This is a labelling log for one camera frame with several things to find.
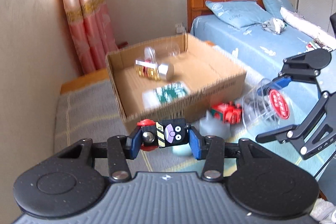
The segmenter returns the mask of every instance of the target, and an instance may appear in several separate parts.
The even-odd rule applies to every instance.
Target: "red label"
[[[289,118],[289,108],[280,92],[271,90],[269,92],[269,100],[276,114],[278,114],[281,119],[287,120]]]

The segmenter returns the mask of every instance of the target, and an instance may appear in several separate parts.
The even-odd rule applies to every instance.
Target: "red toy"
[[[211,107],[211,114],[214,118],[217,118],[223,122],[230,124],[240,123],[242,117],[242,107],[240,104],[234,104],[233,102],[220,103]]]

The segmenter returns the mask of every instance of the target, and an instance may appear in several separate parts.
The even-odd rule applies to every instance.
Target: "white star logo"
[[[167,181],[167,180],[170,180],[171,179],[171,176],[170,175],[164,175],[163,177],[161,177],[163,180]]]

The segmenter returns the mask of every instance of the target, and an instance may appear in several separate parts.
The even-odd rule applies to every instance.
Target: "curtain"
[[[105,68],[105,55],[117,50],[105,0],[63,0],[83,72]]]

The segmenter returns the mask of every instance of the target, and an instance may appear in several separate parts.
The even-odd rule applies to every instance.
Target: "cartoon face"
[[[170,123],[165,128],[165,139],[171,144],[178,144],[185,137],[185,129],[183,124]]]

